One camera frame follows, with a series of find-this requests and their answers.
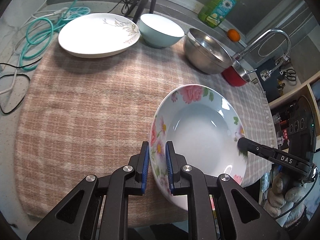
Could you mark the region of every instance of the checkered cloth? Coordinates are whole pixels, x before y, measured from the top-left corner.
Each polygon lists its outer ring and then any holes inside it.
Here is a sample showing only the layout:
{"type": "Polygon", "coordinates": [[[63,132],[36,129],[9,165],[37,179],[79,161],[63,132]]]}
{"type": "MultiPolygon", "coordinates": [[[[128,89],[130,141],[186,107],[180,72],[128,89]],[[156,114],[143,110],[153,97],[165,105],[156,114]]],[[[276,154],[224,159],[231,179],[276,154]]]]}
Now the checkered cloth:
{"type": "MultiPolygon", "coordinates": [[[[238,113],[247,138],[274,147],[275,130],[265,96],[252,83],[231,87],[205,75],[185,58],[183,40],[154,49],[139,41],[106,58],[83,59],[57,42],[47,50],[24,99],[15,143],[16,187],[27,214],[44,217],[88,174],[111,174],[148,140],[162,99],[184,84],[202,84],[223,95],[238,113]]],[[[271,164],[251,153],[242,186],[271,164]]],[[[149,168],[143,197],[129,197],[128,225],[187,219],[161,194],[149,168]]]]}

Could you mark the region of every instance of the oval plate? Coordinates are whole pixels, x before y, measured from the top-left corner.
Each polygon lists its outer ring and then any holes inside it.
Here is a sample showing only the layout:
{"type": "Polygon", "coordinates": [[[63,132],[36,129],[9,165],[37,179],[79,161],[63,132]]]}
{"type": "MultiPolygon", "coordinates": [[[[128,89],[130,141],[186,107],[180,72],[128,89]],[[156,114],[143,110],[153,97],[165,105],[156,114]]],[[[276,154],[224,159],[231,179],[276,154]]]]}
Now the oval plate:
{"type": "Polygon", "coordinates": [[[188,210],[187,196],[173,196],[169,190],[167,141],[172,141],[175,152],[204,174],[217,177],[227,173],[241,184],[248,153],[240,152],[237,142],[244,136],[239,116],[218,92],[196,84],[176,88],[158,107],[149,135],[150,163],[160,191],[169,201],[188,210]]]}
{"type": "Polygon", "coordinates": [[[84,58],[108,57],[138,41],[138,26],[111,13],[94,13],[72,20],[59,33],[59,44],[70,54],[84,58]]]}

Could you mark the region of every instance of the bottle label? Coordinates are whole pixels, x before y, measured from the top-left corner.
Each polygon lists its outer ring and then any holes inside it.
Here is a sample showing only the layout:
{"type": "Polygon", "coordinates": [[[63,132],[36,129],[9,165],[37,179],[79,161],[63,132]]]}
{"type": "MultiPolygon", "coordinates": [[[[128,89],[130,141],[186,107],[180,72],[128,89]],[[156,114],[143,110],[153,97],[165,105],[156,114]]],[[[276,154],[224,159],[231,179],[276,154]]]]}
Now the bottle label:
{"type": "Polygon", "coordinates": [[[231,9],[236,5],[236,3],[236,0],[221,0],[211,14],[207,17],[207,21],[218,26],[231,11],[231,9]]]}

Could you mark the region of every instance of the light blue bowl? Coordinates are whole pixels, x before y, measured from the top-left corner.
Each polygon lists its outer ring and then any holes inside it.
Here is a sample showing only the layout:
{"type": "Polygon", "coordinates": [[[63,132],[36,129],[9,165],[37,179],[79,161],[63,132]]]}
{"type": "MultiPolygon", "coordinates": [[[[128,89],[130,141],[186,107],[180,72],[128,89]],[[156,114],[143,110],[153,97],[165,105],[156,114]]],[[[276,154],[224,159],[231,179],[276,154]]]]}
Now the light blue bowl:
{"type": "Polygon", "coordinates": [[[154,48],[169,47],[184,36],[179,25],[156,14],[141,15],[139,30],[145,42],[154,48]]]}

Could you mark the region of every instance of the red saucepan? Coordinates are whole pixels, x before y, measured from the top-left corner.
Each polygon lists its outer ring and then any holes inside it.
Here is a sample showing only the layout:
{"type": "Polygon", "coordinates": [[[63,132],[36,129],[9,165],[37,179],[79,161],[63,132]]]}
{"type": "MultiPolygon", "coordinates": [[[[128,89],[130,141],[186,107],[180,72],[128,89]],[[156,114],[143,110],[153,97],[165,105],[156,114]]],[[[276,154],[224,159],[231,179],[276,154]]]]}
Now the red saucepan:
{"type": "Polygon", "coordinates": [[[232,60],[232,65],[221,73],[224,79],[233,87],[241,87],[249,83],[250,78],[248,74],[255,72],[256,69],[246,71],[237,60],[234,58],[232,60]]]}

